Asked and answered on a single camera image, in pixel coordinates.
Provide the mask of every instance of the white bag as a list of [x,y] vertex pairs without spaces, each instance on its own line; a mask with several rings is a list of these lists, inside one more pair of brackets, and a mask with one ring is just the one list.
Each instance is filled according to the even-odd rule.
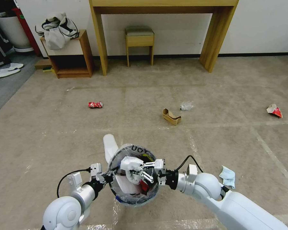
[[72,20],[66,17],[66,13],[51,13],[42,24],[44,31],[35,31],[40,36],[45,36],[49,49],[60,50],[71,38],[77,38],[79,31]]

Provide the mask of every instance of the wooden shelf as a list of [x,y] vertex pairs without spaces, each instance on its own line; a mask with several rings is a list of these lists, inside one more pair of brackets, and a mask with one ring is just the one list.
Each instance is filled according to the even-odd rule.
[[59,69],[57,74],[81,74],[81,73],[89,73],[86,67],[72,67],[72,68],[62,68]]
[[91,77],[94,63],[86,30],[80,30],[76,39],[71,39],[66,47],[57,51],[45,47],[49,60],[58,78]]

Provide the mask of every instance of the black baseboard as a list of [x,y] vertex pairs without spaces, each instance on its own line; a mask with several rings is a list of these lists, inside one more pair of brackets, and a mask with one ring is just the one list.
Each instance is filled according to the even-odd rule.
[[[159,54],[154,58],[199,58],[200,54]],[[264,56],[288,56],[288,52],[283,53],[236,53],[236,54],[219,54],[218,57],[264,57]],[[129,55],[130,60],[146,60],[148,55]],[[94,60],[99,60],[99,56],[93,56]],[[126,55],[108,56],[111,60],[125,60]]]

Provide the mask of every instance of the red object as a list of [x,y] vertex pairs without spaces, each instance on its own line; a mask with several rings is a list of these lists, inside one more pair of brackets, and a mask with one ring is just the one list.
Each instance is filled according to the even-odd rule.
[[267,112],[274,114],[280,118],[283,117],[282,112],[280,111],[279,107],[276,106],[276,104],[272,104],[267,108]]
[[149,190],[149,186],[148,186],[148,184],[146,184],[144,181],[140,181],[140,186],[141,186],[141,189],[142,189],[142,194],[144,194],[144,195],[147,195],[147,192],[148,192],[148,190]]
[[282,112],[279,110],[279,107],[276,107],[276,109],[272,112],[272,114],[275,114],[280,118],[283,117]]
[[13,8],[12,11],[14,11],[14,13],[16,14],[23,30],[25,31],[25,33],[26,33],[26,35],[30,41],[32,48],[34,49],[34,52],[36,53],[36,56],[40,56],[42,53],[41,53],[41,51],[40,51],[40,49],[39,49],[39,47],[38,47],[38,45],[37,45],[37,43],[33,37],[33,34],[31,32],[21,10],[18,8]]
[[102,102],[89,102],[89,108],[102,108],[103,103]]

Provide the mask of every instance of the wooden stool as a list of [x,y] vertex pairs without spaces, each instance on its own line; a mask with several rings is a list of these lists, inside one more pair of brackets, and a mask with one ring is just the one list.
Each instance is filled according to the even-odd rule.
[[155,34],[150,27],[127,27],[126,28],[126,53],[127,66],[129,67],[129,47],[149,46],[150,64],[154,62]]

